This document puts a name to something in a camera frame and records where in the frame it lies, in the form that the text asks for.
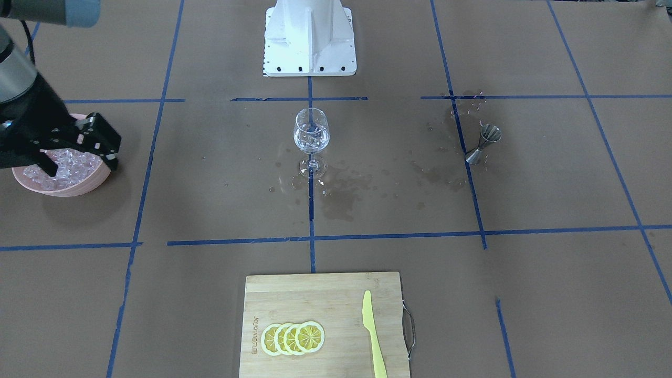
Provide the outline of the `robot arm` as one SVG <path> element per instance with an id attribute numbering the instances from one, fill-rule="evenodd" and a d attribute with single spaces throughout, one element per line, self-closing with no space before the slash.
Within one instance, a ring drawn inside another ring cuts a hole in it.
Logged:
<path id="1" fill-rule="evenodd" d="M 48 150 L 74 149 L 101 158 L 118 169 L 121 136 L 93 112 L 78 120 L 38 71 L 27 22 L 91 28 L 99 20 L 100 1 L 2 1 L 2 18 L 22 24 L 27 47 L 18 46 L 6 29 L 1 45 L 1 166 L 38 166 L 50 176 L 58 165 Z"/>

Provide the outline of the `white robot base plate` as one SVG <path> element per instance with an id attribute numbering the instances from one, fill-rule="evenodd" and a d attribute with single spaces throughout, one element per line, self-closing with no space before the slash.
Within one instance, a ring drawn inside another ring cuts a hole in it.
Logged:
<path id="1" fill-rule="evenodd" d="M 353 15 L 341 1 L 277 1 L 267 8 L 266 77 L 346 77 L 358 70 Z"/>

